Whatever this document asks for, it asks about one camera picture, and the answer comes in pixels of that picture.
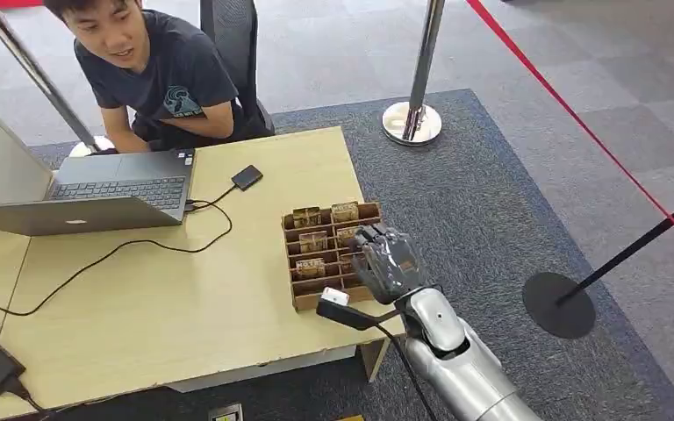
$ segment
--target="man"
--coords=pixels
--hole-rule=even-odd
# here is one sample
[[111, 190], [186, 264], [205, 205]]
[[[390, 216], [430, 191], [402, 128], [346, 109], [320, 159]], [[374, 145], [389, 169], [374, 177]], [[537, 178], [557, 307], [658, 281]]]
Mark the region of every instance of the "man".
[[[76, 58], [118, 152], [206, 146], [232, 135], [238, 92], [205, 33], [142, 10], [141, 0], [44, 3], [76, 36]], [[136, 111], [133, 128], [127, 107]]]

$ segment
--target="dark t-shirt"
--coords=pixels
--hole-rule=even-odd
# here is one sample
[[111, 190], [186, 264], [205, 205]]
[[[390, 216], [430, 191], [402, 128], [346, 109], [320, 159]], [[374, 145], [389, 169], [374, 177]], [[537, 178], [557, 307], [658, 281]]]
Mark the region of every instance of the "dark t-shirt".
[[233, 101], [239, 95], [204, 32], [159, 11], [143, 11], [143, 15], [151, 55], [140, 74], [118, 68], [75, 43], [76, 58], [100, 107], [125, 105], [143, 118], [160, 120], [200, 115], [201, 107]]

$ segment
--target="silver laptop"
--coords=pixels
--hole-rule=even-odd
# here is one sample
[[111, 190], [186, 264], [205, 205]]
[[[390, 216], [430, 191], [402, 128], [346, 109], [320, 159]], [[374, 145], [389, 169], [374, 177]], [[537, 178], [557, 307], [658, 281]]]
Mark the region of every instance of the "silver laptop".
[[28, 236], [180, 225], [194, 151], [67, 158], [45, 200], [0, 204], [0, 231]]

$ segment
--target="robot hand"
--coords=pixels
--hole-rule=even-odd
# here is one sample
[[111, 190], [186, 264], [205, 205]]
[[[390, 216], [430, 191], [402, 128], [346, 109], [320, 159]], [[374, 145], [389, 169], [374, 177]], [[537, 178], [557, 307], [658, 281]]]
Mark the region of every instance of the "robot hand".
[[395, 305], [409, 361], [458, 420], [541, 421], [516, 395], [490, 348], [427, 282], [408, 235], [383, 224], [363, 226], [355, 246], [365, 254], [353, 259], [355, 272], [379, 303]]

